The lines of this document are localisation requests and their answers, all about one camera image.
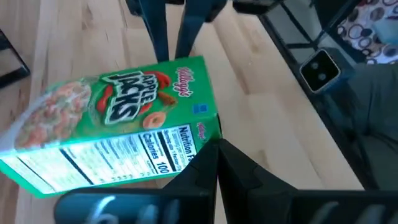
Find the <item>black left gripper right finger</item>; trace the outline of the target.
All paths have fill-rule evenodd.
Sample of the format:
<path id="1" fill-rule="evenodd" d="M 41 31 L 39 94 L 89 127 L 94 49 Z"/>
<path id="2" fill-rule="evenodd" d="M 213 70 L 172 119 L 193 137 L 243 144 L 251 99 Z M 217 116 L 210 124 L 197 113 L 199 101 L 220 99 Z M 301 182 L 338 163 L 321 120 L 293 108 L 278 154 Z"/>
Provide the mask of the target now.
<path id="1" fill-rule="evenodd" d="M 398 191 L 296 189 L 227 140 L 219 149 L 228 223 L 398 224 Z"/>

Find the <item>black aluminium table frame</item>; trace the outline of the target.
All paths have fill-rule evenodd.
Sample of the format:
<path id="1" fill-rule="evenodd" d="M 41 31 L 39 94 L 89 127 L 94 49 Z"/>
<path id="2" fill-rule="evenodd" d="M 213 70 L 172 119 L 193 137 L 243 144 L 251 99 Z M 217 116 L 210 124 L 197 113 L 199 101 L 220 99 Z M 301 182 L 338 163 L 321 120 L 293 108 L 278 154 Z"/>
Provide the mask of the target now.
<path id="1" fill-rule="evenodd" d="M 238 13 L 256 15 L 259 18 L 363 187 L 366 190 L 377 190 L 378 186 L 371 173 L 368 157 L 363 150 L 360 150 L 359 154 L 354 153 L 352 143 L 358 139 L 359 134 L 356 131 L 345 131 L 342 125 L 334 119 L 335 115 L 344 113 L 341 109 L 341 104 L 344 103 L 343 97 L 338 95 L 331 99 L 327 98 L 327 94 L 331 91 L 342 91 L 347 79 L 353 75 L 354 69 L 347 59 L 352 58 L 355 62 L 364 60 L 364 57 L 344 43 L 335 31 L 337 23 L 341 22 L 343 17 L 352 11 L 354 5 L 359 3 L 360 0 L 310 0 L 309 6 L 314 8 L 321 27 L 315 39 L 309 36 L 285 4 L 285 1 L 233 0 L 233 8 Z M 306 40 L 304 43 L 287 43 L 282 38 L 277 30 L 276 23 L 272 22 L 268 16 L 277 7 L 283 9 L 284 14 L 289 18 L 295 29 Z M 292 53 L 293 50 L 297 49 L 311 49 L 313 51 L 312 57 L 325 54 L 330 68 L 338 69 L 339 74 L 323 82 L 321 87 L 313 89 L 309 80 L 301 72 L 305 63 L 299 62 Z"/>

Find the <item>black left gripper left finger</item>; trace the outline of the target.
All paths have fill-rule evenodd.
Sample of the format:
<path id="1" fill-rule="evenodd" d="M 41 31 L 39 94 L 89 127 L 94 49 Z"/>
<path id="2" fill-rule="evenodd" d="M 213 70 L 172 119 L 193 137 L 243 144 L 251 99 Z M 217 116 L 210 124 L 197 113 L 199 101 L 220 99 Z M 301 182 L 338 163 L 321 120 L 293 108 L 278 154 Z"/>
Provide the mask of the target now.
<path id="1" fill-rule="evenodd" d="M 61 196 L 56 224 L 211 224 L 214 222 L 218 143 L 207 142 L 161 189 L 90 187 Z"/>

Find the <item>green Apple Jacks cereal box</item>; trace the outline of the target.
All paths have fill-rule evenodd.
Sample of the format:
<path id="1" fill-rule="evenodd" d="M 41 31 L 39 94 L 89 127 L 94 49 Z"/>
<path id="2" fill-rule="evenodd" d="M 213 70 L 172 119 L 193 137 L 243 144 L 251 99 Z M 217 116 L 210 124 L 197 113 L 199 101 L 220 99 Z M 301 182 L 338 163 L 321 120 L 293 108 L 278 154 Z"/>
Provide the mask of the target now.
<path id="1" fill-rule="evenodd" d="M 59 83 L 0 135 L 0 172 L 37 197 L 177 175 L 222 136 L 205 60 Z"/>

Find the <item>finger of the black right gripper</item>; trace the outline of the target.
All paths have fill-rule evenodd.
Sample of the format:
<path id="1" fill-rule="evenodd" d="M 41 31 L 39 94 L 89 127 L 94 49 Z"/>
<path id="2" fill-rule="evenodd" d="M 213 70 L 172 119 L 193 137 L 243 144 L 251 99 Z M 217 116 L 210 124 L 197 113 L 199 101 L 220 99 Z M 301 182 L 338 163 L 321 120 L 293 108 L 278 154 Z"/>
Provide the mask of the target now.
<path id="1" fill-rule="evenodd" d="M 144 21 L 158 62 L 169 60 L 165 0 L 126 0 L 129 12 Z"/>
<path id="2" fill-rule="evenodd" d="M 178 40 L 175 58 L 188 57 L 194 41 L 202 27 L 207 22 L 212 22 L 225 7 L 227 0 L 186 0 Z"/>

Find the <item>wooden shelf with black frame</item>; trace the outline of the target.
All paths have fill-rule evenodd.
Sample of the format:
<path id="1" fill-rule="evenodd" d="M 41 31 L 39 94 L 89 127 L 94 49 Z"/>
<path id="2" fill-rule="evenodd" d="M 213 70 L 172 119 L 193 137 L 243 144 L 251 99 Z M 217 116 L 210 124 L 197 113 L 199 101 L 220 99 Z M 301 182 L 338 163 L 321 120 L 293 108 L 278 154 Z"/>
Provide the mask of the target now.
<path id="1" fill-rule="evenodd" d="M 0 89 L 30 75 L 30 70 L 0 29 Z"/>

